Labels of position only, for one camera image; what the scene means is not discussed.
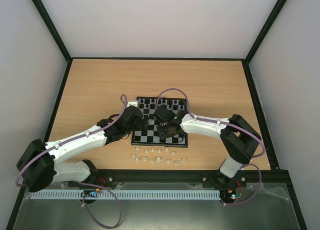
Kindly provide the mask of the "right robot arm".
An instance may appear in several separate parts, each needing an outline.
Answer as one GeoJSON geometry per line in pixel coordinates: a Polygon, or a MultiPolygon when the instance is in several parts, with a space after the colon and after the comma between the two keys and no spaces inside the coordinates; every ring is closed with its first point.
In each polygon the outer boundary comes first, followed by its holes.
{"type": "Polygon", "coordinates": [[[222,141],[228,156],[213,177],[213,181],[226,187],[236,179],[237,172],[250,163],[259,145],[260,135],[240,115],[231,118],[210,118],[195,115],[187,110],[177,113],[160,106],[154,112],[159,122],[157,130],[160,139],[167,139],[177,134],[199,134],[222,141]]]}

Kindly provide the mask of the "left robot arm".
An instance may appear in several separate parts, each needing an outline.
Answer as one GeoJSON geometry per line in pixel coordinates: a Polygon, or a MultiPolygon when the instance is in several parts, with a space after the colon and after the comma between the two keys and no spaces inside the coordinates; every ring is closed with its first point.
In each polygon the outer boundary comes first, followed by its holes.
{"type": "Polygon", "coordinates": [[[21,185],[30,192],[38,192],[56,182],[94,182],[98,171],[91,161],[70,163],[68,159],[121,140],[140,126],[142,119],[141,110],[131,105],[71,137],[46,143],[33,140],[16,164],[18,178],[23,179],[21,185]]]}

